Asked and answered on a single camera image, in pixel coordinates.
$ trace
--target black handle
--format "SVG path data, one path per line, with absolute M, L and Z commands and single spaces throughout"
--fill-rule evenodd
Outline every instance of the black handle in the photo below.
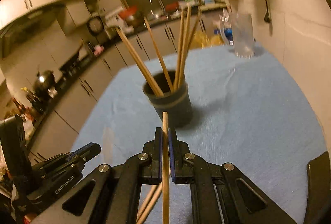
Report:
M 80 84 L 84 90 L 86 90 L 86 93 L 88 96 L 91 96 L 91 94 L 88 92 L 87 88 L 83 85 L 83 83 Z
M 107 67 L 109 68 L 109 70 L 111 70 L 111 69 L 110 69 L 110 66 L 109 66 L 109 64 L 106 62 L 106 60 L 103 59 L 103 61 L 104 61 L 104 63 L 107 65 Z
M 201 20 L 201 22 L 202 22 L 202 27 L 204 28 L 204 31 L 206 31 L 206 27 L 205 27 L 204 21 Z
M 168 39 L 170 40 L 167 30 L 164 29 L 164 31 L 165 31 L 165 34 L 167 35 Z
M 175 40 L 175 37 L 173 36 L 173 31 L 171 31 L 171 28 L 170 28 L 170 27 L 169 27 L 169 30 L 170 30 L 171 36 L 172 36 L 173 39 Z
M 140 47 L 140 49 L 142 49 L 142 47 L 141 47 L 140 44 L 139 44 L 138 38 L 137 38 L 137 43 L 138 43 L 138 46 Z
M 91 92 L 93 92 L 93 89 L 91 88 L 90 84 L 88 84 L 88 82 L 84 79 L 84 82 L 86 83 L 86 85 L 90 88 Z
M 46 160 L 46 158 L 43 157 L 42 155 L 40 155 L 38 152 L 37 152 L 37 155 L 38 155 L 39 157 L 41 157 L 42 159 Z

